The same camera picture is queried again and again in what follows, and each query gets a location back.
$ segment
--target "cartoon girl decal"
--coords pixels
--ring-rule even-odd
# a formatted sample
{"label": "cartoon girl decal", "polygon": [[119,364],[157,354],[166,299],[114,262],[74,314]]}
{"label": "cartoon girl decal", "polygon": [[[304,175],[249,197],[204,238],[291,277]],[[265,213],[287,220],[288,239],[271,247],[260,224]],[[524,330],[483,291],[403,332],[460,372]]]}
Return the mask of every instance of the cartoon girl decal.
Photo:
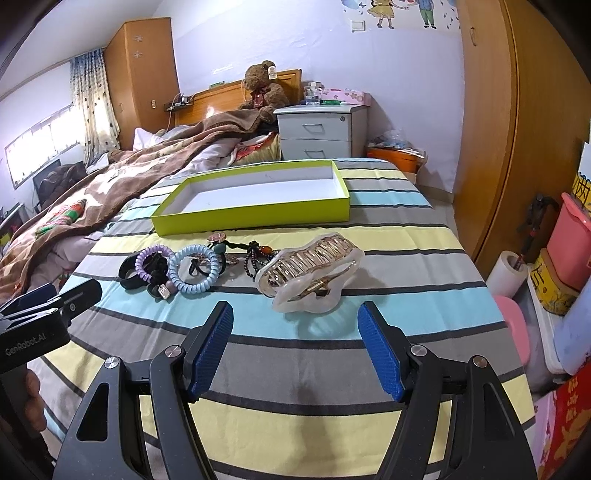
{"label": "cartoon girl decal", "polygon": [[384,18],[388,19],[388,28],[394,28],[392,26],[392,19],[394,18],[394,10],[392,7],[399,8],[400,10],[408,10],[408,7],[399,7],[391,0],[372,0],[371,5],[373,8],[370,8],[368,13],[379,18],[378,28],[383,28],[382,22],[384,21]]}

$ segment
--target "paper roll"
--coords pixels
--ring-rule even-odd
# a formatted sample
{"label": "paper roll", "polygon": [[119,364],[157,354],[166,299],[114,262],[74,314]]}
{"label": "paper roll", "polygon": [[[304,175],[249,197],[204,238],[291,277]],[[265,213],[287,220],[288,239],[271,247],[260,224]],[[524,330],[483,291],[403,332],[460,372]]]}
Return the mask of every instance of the paper roll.
{"label": "paper roll", "polygon": [[517,254],[505,250],[496,261],[495,268],[486,281],[486,286],[492,295],[500,295],[512,299],[527,278],[527,266],[521,264],[519,271],[509,263],[515,264]]}

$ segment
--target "window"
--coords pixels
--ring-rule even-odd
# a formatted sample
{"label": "window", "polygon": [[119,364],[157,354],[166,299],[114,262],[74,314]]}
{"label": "window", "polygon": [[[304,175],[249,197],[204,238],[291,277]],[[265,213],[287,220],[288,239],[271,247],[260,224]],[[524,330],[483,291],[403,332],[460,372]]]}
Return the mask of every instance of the window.
{"label": "window", "polygon": [[24,132],[5,149],[14,187],[81,138],[80,116],[71,105]]}

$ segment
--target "light switch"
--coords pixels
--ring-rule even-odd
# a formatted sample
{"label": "light switch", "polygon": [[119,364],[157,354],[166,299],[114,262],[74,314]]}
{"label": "light switch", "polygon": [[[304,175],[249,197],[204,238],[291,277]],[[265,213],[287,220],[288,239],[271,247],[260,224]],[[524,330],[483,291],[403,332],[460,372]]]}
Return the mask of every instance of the light switch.
{"label": "light switch", "polygon": [[351,20],[351,32],[364,32],[365,20]]}

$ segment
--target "wardrobe door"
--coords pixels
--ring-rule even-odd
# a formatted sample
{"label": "wardrobe door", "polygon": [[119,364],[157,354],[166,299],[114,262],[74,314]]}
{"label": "wardrobe door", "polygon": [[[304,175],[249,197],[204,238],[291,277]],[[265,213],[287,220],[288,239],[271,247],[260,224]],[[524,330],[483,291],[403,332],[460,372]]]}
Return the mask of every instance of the wardrobe door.
{"label": "wardrobe door", "polygon": [[169,18],[127,22],[129,71],[134,86],[139,125],[156,133],[174,119],[164,104],[178,95],[177,68]]}
{"label": "wardrobe door", "polygon": [[457,8],[465,101],[454,209],[460,243],[475,260],[495,216],[511,156],[515,50],[501,0],[457,0]]}
{"label": "wardrobe door", "polygon": [[138,116],[135,110],[131,78],[127,68],[125,28],[121,27],[105,51],[105,69],[115,118],[121,129],[119,143],[122,150],[131,150]]}
{"label": "wardrobe door", "polygon": [[[518,252],[528,206],[537,193],[569,192],[583,142],[589,140],[591,85],[556,29],[527,0],[505,0],[514,36],[518,108],[509,173],[493,225],[476,259],[488,275],[503,250]],[[528,261],[545,246],[556,222],[548,213]]]}

